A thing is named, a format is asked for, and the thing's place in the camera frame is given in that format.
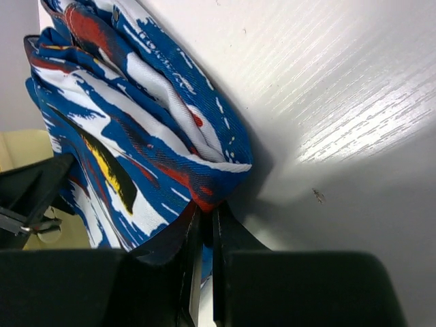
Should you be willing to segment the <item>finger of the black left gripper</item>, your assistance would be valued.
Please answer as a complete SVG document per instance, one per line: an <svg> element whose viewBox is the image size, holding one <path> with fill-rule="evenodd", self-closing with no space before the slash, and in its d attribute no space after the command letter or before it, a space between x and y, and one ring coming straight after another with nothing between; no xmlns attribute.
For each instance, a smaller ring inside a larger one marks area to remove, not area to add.
<svg viewBox="0 0 436 327"><path fill-rule="evenodd" d="M62 220L46 216L50 207L75 214L60 194L74 162L64 154L1 173L2 249L22 249L30 235L59 230Z"/></svg>

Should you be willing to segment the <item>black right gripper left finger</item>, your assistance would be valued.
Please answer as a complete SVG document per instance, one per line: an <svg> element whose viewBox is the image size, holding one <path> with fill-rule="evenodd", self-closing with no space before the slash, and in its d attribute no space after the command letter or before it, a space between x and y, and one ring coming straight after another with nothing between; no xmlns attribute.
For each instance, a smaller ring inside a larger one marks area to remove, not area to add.
<svg viewBox="0 0 436 327"><path fill-rule="evenodd" d="M195 326L200 209L131 252L1 252L2 326Z"/></svg>

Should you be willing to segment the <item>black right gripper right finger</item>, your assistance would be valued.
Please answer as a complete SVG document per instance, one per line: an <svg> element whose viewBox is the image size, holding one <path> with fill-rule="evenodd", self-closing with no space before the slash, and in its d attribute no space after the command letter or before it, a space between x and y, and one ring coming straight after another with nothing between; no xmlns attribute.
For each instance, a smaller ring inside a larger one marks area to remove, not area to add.
<svg viewBox="0 0 436 327"><path fill-rule="evenodd" d="M273 251L214 210L213 319L218 326L405 326L384 265L357 251Z"/></svg>

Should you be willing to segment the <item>yellow hard-shell suitcase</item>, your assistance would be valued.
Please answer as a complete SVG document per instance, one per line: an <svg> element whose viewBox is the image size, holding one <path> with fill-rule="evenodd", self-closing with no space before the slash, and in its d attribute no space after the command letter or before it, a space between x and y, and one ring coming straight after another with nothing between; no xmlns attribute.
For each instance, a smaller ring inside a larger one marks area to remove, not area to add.
<svg viewBox="0 0 436 327"><path fill-rule="evenodd" d="M60 191L75 158L54 155L47 132L1 133L1 249L88 249L82 219Z"/></svg>

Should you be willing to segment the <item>blue white red patterned cloth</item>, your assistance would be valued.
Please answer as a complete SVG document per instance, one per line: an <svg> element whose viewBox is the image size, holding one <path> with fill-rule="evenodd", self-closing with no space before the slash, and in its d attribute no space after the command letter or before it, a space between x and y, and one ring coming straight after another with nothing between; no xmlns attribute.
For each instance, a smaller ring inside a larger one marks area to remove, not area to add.
<svg viewBox="0 0 436 327"><path fill-rule="evenodd" d="M131 251L189 202L204 212L249 175L245 126L137 1L43 1L24 40L27 90L53 152L75 157L61 195L93 248Z"/></svg>

